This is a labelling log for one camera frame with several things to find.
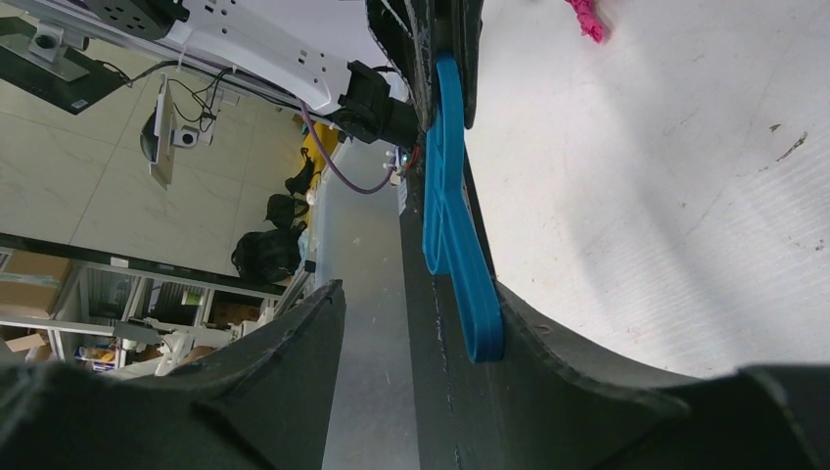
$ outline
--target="scratch mark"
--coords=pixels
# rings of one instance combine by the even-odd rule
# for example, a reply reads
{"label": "scratch mark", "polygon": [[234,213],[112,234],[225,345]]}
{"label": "scratch mark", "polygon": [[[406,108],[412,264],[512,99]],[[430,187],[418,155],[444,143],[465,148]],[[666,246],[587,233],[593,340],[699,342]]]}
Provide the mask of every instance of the scratch mark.
{"label": "scratch mark", "polygon": [[798,149],[799,147],[801,147],[802,145],[804,145],[804,143],[805,143],[805,141],[806,141],[806,140],[807,140],[807,132],[805,131],[805,132],[802,134],[802,136],[801,136],[801,137],[799,137],[799,140],[797,140],[797,141],[796,141],[796,143],[795,143],[795,144],[793,144],[793,146],[792,146],[792,147],[790,147],[790,150],[788,150],[786,154],[782,155],[782,156],[781,156],[778,160],[776,160],[776,162],[781,162],[782,160],[784,160],[784,159],[786,159],[787,157],[789,157],[789,156],[790,156],[793,152],[795,152],[795,150],[796,150],[796,149]]}
{"label": "scratch mark", "polygon": [[680,125],[683,125],[683,124],[685,124],[686,122],[688,122],[688,121],[689,121],[689,119],[693,118],[696,114],[698,114],[698,111],[699,111],[699,109],[698,109],[698,108],[695,108],[695,111],[693,111],[693,112],[689,113],[689,115],[688,115],[688,116],[684,117],[684,118],[680,121]]}
{"label": "scratch mark", "polygon": [[692,228],[690,228],[690,229],[689,229],[689,231],[688,231],[688,232],[686,232],[686,234],[685,234],[685,235],[683,235],[683,239],[684,239],[684,240],[686,239],[686,237],[688,237],[689,235],[691,235],[691,234],[692,234],[692,232],[694,232],[695,230],[697,230],[697,229],[698,229],[698,227],[700,227],[700,224],[701,224],[701,223],[703,223],[703,221],[704,221],[704,220],[706,220],[706,217],[709,215],[709,212],[710,212],[710,211],[712,210],[712,208],[715,206],[715,203],[716,203],[717,201],[719,201],[719,200],[720,200],[720,196],[723,194],[723,190],[724,190],[724,189],[726,189],[726,183],[723,183],[723,186],[721,186],[721,187],[720,187],[720,191],[718,191],[718,192],[717,192],[717,196],[715,196],[715,198],[712,200],[712,202],[709,204],[709,206],[708,206],[708,207],[706,208],[706,210],[703,212],[703,215],[701,215],[701,217],[698,219],[698,221],[697,221],[697,222],[695,222],[694,226],[693,226]]}

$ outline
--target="black backpack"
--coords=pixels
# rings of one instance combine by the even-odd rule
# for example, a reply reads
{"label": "black backpack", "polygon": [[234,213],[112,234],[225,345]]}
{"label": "black backpack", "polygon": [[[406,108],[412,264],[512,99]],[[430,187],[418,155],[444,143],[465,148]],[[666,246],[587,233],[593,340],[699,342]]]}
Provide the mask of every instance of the black backpack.
{"label": "black backpack", "polygon": [[308,212],[308,203],[284,194],[275,194],[268,198],[265,220],[270,220],[277,228],[289,229],[296,218]]}
{"label": "black backpack", "polygon": [[300,172],[297,173],[297,176],[286,179],[286,189],[292,196],[295,194],[305,195],[308,192],[308,188],[311,187],[311,180],[317,174],[317,172],[314,172],[314,162],[308,156],[308,149],[301,147],[300,155],[305,157],[305,164],[302,166]]}
{"label": "black backpack", "polygon": [[255,283],[273,284],[292,276],[300,267],[297,240],[305,222],[292,229],[248,232],[236,244],[231,262],[239,277]]}

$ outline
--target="blue elastic strap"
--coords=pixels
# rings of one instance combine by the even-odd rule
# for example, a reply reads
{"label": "blue elastic strap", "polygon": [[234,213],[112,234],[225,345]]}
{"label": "blue elastic strap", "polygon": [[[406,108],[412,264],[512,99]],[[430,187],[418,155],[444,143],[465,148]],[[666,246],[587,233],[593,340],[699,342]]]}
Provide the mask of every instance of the blue elastic strap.
{"label": "blue elastic strap", "polygon": [[464,106],[458,67],[451,56],[437,63],[440,102],[427,132],[424,257],[435,275],[450,274],[467,353],[473,362],[501,359],[501,309],[473,220],[464,203]]}

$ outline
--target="black cable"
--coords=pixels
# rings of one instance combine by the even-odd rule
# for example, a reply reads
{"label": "black cable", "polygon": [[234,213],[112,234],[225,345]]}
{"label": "black cable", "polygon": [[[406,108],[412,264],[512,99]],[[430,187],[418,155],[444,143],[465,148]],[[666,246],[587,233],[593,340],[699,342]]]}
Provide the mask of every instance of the black cable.
{"label": "black cable", "polygon": [[200,111],[199,117],[190,118],[190,117],[184,116],[184,113],[182,113],[181,110],[179,110],[179,106],[177,104],[173,103],[173,109],[176,110],[176,113],[179,114],[180,118],[182,118],[182,119],[184,119],[188,122],[191,122],[191,123],[197,123],[198,122],[199,123],[199,128],[201,130],[201,128],[202,128],[202,119],[206,115],[208,117],[211,116],[209,111],[207,111],[207,112],[205,111],[205,109],[209,110],[208,104],[205,103],[205,100],[203,100],[202,97],[197,94],[197,92],[193,91],[189,86],[185,85],[181,80],[178,80],[176,78],[168,78],[167,81],[172,81],[173,83],[178,83],[179,85],[181,85],[182,88],[184,88],[185,90],[187,90],[190,93],[190,97],[193,98],[194,101],[196,101],[196,104],[198,104],[202,108],[202,110]]}
{"label": "black cable", "polygon": [[[148,69],[142,71],[141,73],[139,73],[135,77],[129,79],[129,81],[127,81],[125,84],[127,86],[132,86],[133,83],[135,83],[136,81],[138,81],[138,80],[140,80],[140,79],[142,79],[146,76],[151,75],[154,71],[158,71],[158,70],[161,70],[161,69],[164,69],[164,68],[167,68],[167,67],[179,67],[179,66],[183,67],[184,69],[190,69],[191,71],[197,71],[199,73],[203,73],[207,76],[213,76],[214,80],[218,76],[218,74],[213,75],[213,74],[211,74],[207,71],[204,71],[204,70],[202,70],[202,69],[200,69],[196,66],[193,66],[193,65],[190,65],[190,64],[187,64],[187,63],[179,64],[178,61],[162,61],[162,62],[159,62],[157,64],[154,64],[152,67],[149,67]],[[250,73],[248,73],[244,70],[237,70],[235,74],[241,75],[241,76],[244,76],[244,77],[247,77],[247,78],[254,79],[254,80],[262,83],[263,85],[267,86],[268,88],[272,88],[272,89],[274,89],[276,91],[279,91],[280,93],[283,93],[285,95],[288,95],[292,98],[297,98],[296,96],[294,96],[293,93],[289,92],[288,90],[286,90],[286,89],[284,89],[280,86],[274,85],[273,83],[269,83],[269,82],[263,80],[262,78],[260,78],[256,75],[252,75],[252,74],[250,74]],[[276,106],[279,106],[279,107],[282,107],[282,108],[288,108],[289,110],[294,110],[298,113],[302,112],[302,109],[300,108],[299,105],[295,105],[293,103],[288,103],[288,102],[285,102],[283,100],[273,98],[273,97],[268,96],[268,95],[266,95],[266,94],[264,94],[260,91],[254,90],[253,88],[250,88],[250,87],[248,87],[244,84],[233,83],[233,86],[235,86],[239,89],[245,90],[245,91],[247,91],[247,92],[249,92],[253,95],[256,95],[259,98],[262,98],[263,100],[267,101],[268,103],[271,103],[272,105],[276,105]],[[210,85],[206,89],[203,89],[203,90],[200,90],[200,91],[207,91],[208,89],[210,89]],[[320,116],[318,114],[312,114],[312,116],[314,118],[325,118],[325,117]]]}
{"label": "black cable", "polygon": [[104,67],[109,67],[110,69],[113,69],[113,71],[115,71],[115,73],[117,73],[117,74],[118,74],[118,77],[119,77],[121,80],[123,80],[124,85],[125,85],[127,88],[132,88],[132,80],[130,79],[129,75],[127,75],[127,74],[124,72],[124,70],[119,69],[117,65],[112,64],[112,63],[109,63],[109,62],[107,62],[107,61],[95,61],[95,62],[97,62],[98,64],[101,64],[101,65],[102,65],[102,66],[104,66]]}

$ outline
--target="purple cable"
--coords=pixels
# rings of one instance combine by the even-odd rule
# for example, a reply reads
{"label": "purple cable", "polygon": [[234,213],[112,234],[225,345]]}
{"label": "purple cable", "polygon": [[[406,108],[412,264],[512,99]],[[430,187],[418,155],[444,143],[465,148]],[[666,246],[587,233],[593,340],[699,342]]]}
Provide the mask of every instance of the purple cable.
{"label": "purple cable", "polygon": [[381,181],[381,184],[375,186],[372,189],[363,189],[360,186],[352,183],[351,181],[343,175],[339,168],[335,166],[335,163],[332,162],[332,158],[329,157],[329,153],[326,152],[325,147],[323,147],[323,143],[320,141],[320,136],[317,135],[317,131],[314,129],[314,121],[311,120],[311,115],[308,113],[308,106],[305,103],[297,98],[297,101],[300,102],[300,110],[302,111],[302,120],[305,121],[305,126],[308,127],[308,133],[311,134],[311,138],[314,139],[314,143],[317,145],[317,149],[320,151],[320,154],[323,156],[323,159],[326,161],[326,165],[332,169],[332,171],[337,175],[337,177],[352,191],[358,192],[360,194],[375,194],[378,191],[384,189],[390,182],[390,178],[392,177],[392,163],[394,163],[394,157],[390,160],[389,168],[387,168],[387,175],[384,176],[384,180]]}

